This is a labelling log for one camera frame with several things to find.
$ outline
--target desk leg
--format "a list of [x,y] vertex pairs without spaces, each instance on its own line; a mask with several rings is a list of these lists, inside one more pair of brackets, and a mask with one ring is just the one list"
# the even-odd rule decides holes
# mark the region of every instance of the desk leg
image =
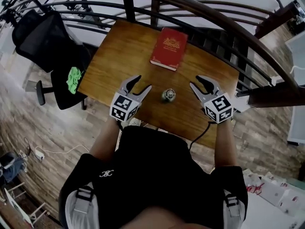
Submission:
[[81,102],[81,109],[82,110],[86,110],[87,109],[87,106],[85,105],[85,100],[82,100],[82,102]]

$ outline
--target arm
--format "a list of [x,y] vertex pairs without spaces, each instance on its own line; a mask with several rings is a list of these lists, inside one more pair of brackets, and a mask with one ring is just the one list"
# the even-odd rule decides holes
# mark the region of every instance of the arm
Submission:
[[101,130],[101,133],[95,140],[95,143],[90,150],[90,154],[102,161],[111,160],[115,151],[119,132],[120,128],[117,121],[114,118],[109,117]]
[[215,167],[237,166],[236,144],[232,124],[226,120],[217,125]]

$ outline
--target black t-shirt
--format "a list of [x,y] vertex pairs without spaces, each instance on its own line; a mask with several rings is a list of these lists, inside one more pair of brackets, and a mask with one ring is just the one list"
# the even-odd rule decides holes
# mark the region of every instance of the black t-shirt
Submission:
[[210,175],[192,160],[182,139],[149,128],[128,126],[113,160],[81,156],[59,198],[59,217],[66,228],[65,202],[79,187],[93,183],[100,228],[120,228],[145,208],[158,206],[212,229],[223,228],[224,189],[247,208],[240,167],[219,167]]

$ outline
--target person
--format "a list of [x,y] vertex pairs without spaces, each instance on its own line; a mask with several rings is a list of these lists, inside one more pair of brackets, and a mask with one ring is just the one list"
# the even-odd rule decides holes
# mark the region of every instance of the person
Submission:
[[64,228],[240,228],[248,196],[230,120],[217,125],[215,170],[205,173],[181,138],[109,117],[59,197]]

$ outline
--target gold emblem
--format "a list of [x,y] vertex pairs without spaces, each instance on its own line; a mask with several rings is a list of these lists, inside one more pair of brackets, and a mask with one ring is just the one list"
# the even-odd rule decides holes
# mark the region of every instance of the gold emblem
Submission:
[[166,38],[163,42],[168,47],[180,48],[180,43],[175,38]]

